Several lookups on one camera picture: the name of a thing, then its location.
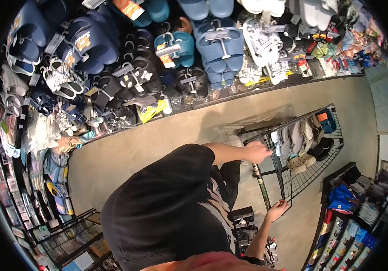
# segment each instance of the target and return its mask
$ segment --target white wall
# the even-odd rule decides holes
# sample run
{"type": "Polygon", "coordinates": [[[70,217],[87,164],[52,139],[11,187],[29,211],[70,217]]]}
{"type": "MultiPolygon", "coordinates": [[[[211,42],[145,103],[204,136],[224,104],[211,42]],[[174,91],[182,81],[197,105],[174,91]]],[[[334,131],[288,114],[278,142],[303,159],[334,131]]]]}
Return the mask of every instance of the white wall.
{"type": "Polygon", "coordinates": [[[388,135],[381,134],[380,136],[380,143],[379,143],[379,168],[381,165],[380,160],[387,160],[388,161],[388,135]]]}

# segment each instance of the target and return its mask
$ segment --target store wall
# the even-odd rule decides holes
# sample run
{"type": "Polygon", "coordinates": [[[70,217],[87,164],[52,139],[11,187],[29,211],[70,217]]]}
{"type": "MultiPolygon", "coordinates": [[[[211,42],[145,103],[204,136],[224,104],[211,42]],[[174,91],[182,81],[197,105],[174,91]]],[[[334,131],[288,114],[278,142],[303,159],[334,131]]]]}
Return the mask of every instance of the store wall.
{"type": "Polygon", "coordinates": [[[388,134],[381,134],[379,136],[379,167],[381,165],[381,160],[388,161],[388,134]]]}
{"type": "Polygon", "coordinates": [[[388,133],[388,67],[379,64],[365,69],[375,106],[378,133],[388,133]]]}

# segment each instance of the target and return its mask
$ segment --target graphic print on t-shirt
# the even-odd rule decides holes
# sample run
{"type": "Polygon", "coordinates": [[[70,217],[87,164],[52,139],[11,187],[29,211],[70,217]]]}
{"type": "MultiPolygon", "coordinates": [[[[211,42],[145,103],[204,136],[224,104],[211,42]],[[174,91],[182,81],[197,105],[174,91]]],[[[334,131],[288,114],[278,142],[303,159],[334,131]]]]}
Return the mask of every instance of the graphic print on t-shirt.
{"type": "Polygon", "coordinates": [[[209,188],[207,190],[211,196],[211,199],[208,199],[207,203],[198,203],[215,216],[215,218],[223,225],[224,230],[227,233],[227,240],[229,241],[230,249],[233,254],[235,254],[235,243],[236,238],[232,233],[233,222],[229,220],[230,208],[229,204],[223,201],[221,194],[218,189],[217,182],[211,177],[210,183],[212,184],[212,190],[209,188]]]}

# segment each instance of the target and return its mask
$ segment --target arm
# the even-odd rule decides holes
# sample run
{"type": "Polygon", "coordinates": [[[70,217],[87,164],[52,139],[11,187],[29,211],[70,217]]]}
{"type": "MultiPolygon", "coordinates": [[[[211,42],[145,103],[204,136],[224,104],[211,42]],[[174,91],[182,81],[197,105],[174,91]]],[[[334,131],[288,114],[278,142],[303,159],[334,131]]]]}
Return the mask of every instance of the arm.
{"type": "Polygon", "coordinates": [[[269,226],[287,209],[289,209],[289,204],[281,199],[279,202],[275,203],[271,209],[268,210],[262,226],[260,227],[254,239],[251,241],[251,244],[248,246],[244,256],[256,257],[258,259],[263,258],[263,253],[265,252],[265,247],[268,241],[269,226]]]}
{"type": "Polygon", "coordinates": [[[215,155],[212,165],[235,160],[248,160],[258,164],[272,154],[272,151],[268,150],[260,141],[250,142],[245,147],[235,147],[222,143],[206,143],[203,146],[211,149],[215,155]]]}

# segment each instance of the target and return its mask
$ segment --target gray slipper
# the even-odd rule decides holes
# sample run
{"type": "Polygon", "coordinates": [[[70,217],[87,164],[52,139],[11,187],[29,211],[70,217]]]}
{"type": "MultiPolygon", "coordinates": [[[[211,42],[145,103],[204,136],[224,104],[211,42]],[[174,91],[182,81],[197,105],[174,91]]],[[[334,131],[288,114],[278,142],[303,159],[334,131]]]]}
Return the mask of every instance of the gray slipper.
{"type": "Polygon", "coordinates": [[[304,136],[300,132],[300,121],[290,127],[292,138],[292,151],[294,154],[298,154],[302,149],[304,143],[304,136]]]}

